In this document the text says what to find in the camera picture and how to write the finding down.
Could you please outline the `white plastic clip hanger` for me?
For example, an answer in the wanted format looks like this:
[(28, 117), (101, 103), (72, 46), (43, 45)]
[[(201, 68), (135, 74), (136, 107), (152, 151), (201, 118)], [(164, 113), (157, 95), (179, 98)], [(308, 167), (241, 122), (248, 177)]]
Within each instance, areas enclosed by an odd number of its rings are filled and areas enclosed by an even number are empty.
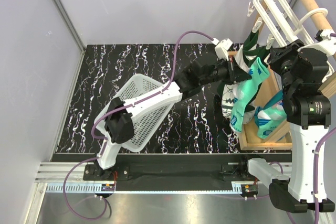
[(316, 8), (309, 11), (301, 19), (295, 15), (286, 0), (253, 0), (249, 3), (247, 16), (257, 11), (257, 19), (253, 30), (265, 24), (271, 32), (269, 39), (275, 40), (280, 47), (284, 47), (297, 39), (303, 41), (303, 46), (315, 43), (304, 28), (303, 23), (314, 14), (326, 17), (328, 10)]

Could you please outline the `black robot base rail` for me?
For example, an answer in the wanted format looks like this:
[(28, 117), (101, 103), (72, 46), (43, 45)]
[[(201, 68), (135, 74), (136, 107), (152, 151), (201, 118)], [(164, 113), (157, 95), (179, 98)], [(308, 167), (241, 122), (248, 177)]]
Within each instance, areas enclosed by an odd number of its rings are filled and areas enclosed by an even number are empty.
[(116, 182), (117, 191), (221, 191), (233, 181), (254, 183), (249, 154), (119, 154), (102, 169), (87, 164), (84, 180)]

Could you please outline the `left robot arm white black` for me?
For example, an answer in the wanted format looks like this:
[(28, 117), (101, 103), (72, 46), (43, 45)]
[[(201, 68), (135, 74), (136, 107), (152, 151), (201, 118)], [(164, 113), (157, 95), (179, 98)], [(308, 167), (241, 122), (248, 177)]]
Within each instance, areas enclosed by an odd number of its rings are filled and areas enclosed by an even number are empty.
[(251, 75), (233, 57), (219, 60), (216, 56), (197, 58), (171, 83), (161, 84), (135, 74), (95, 118), (93, 128), (104, 138), (95, 174), (103, 180), (109, 179), (120, 148), (141, 151), (173, 105), (198, 94), (202, 86), (217, 81), (238, 84), (250, 79)]

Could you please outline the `mint green sock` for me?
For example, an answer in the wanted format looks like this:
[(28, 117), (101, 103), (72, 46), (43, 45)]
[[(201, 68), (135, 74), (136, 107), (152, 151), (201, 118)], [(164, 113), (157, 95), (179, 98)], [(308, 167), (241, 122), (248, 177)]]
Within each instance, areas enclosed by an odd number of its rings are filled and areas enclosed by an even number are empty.
[(255, 111), (258, 137), (267, 138), (286, 118), (287, 115), (283, 109), (283, 92), (280, 90), (263, 107), (259, 106)]
[(248, 74), (251, 79), (239, 84), (237, 101), (231, 112), (230, 126), (235, 132), (242, 131), (245, 108), (257, 94), (259, 86), (269, 77), (268, 68), (259, 57), (251, 65)]

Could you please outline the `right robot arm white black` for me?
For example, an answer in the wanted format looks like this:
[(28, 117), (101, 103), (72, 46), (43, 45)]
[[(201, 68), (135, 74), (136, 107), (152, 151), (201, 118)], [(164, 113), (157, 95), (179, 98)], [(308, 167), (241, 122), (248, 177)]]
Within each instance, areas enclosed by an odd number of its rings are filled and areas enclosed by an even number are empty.
[(334, 212), (323, 181), (323, 140), (330, 135), (331, 103), (319, 90), (329, 66), (326, 53), (299, 39), (270, 51), (271, 69), (281, 76), (283, 107), (292, 137), (290, 176), (263, 158), (238, 167), (244, 180), (256, 177), (268, 187), (273, 206), (290, 213)]

